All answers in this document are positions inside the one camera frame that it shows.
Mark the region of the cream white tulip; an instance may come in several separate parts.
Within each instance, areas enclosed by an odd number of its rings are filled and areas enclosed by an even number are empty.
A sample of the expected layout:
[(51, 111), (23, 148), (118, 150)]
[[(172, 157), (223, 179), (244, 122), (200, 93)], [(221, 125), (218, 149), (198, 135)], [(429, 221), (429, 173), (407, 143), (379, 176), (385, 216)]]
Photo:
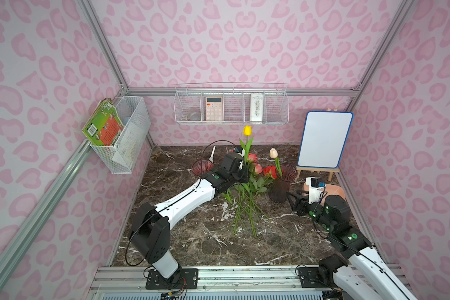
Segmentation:
[(269, 151), (269, 156), (270, 156), (270, 158), (271, 159), (273, 159), (274, 160), (274, 165), (276, 166), (276, 169), (277, 169), (277, 171), (276, 171), (276, 174), (277, 174), (277, 178), (278, 177), (282, 177), (282, 171), (281, 171), (281, 166), (280, 166), (280, 160), (279, 160), (279, 158), (278, 158), (278, 152), (277, 152), (277, 150), (275, 149), (275, 148), (271, 148), (270, 149), (270, 151)]

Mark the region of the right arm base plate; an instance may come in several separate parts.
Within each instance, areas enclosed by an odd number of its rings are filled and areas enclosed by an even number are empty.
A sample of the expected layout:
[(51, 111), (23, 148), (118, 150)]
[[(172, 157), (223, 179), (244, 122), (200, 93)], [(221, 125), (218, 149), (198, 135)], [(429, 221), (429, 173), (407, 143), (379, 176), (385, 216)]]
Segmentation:
[(333, 281), (333, 272), (324, 266), (307, 267), (299, 265), (295, 269), (302, 288), (337, 288)]

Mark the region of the yellow tulip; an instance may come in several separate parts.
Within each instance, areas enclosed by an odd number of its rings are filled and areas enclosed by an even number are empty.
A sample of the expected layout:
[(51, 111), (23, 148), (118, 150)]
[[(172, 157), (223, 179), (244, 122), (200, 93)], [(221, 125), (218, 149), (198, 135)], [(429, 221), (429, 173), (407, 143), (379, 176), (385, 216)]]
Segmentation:
[(245, 141), (239, 140), (240, 145), (242, 147), (242, 156), (243, 156), (243, 163), (245, 166), (248, 165), (249, 161), (249, 153), (251, 149), (251, 145), (253, 143), (253, 137), (252, 137), (252, 128), (251, 126), (245, 126), (243, 128), (243, 135), (245, 136)]

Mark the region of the pink plastic tray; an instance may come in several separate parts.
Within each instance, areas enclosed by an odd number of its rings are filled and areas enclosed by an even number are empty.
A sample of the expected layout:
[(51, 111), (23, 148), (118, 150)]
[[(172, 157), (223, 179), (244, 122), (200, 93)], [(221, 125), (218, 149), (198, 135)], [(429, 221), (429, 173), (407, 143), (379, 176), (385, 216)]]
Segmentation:
[[(308, 192), (308, 203), (324, 203), (326, 196), (338, 195), (346, 200), (346, 195), (342, 187), (333, 184), (326, 184), (325, 187), (310, 187), (307, 183), (304, 183), (303, 190)], [(326, 195), (320, 200), (322, 192), (326, 192)]]

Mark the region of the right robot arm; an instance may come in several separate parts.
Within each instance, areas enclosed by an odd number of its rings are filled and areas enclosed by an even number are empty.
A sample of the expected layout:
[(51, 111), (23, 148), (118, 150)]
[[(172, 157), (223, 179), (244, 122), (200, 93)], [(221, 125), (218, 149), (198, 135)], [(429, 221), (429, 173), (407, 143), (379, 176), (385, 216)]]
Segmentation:
[(372, 242), (350, 225), (350, 207), (339, 195), (311, 201), (311, 192), (287, 192), (292, 211), (311, 219), (317, 234), (336, 250), (318, 267), (296, 267), (304, 287), (329, 288), (354, 300), (413, 300), (415, 295), (384, 262)]

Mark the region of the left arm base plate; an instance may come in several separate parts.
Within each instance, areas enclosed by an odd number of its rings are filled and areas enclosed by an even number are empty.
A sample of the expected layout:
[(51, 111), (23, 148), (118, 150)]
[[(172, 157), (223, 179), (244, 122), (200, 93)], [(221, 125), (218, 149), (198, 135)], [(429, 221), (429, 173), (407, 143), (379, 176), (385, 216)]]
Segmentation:
[(179, 267), (170, 278), (165, 278), (159, 271), (153, 269), (146, 277), (147, 290), (173, 290), (182, 287), (186, 290), (195, 290), (198, 285), (199, 269)]

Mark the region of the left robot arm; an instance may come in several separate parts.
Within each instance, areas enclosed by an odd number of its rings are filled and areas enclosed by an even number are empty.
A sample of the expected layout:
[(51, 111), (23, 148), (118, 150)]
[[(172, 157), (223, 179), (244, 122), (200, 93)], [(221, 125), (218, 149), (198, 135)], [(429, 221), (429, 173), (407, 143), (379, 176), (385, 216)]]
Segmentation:
[(247, 183), (249, 171), (242, 154), (229, 152), (221, 164), (205, 172), (188, 189), (157, 205), (142, 205), (133, 218), (129, 242), (165, 280), (176, 279), (180, 265), (170, 251), (171, 230), (208, 201), (237, 183)]

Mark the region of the red rose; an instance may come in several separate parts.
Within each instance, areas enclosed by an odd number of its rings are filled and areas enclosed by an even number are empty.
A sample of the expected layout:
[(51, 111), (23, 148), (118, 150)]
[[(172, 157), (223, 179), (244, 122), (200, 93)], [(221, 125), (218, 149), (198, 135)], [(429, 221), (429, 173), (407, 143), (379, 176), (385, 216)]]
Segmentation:
[(276, 180), (277, 179), (276, 171), (277, 171), (276, 166), (267, 166), (263, 169), (262, 173), (264, 176)]

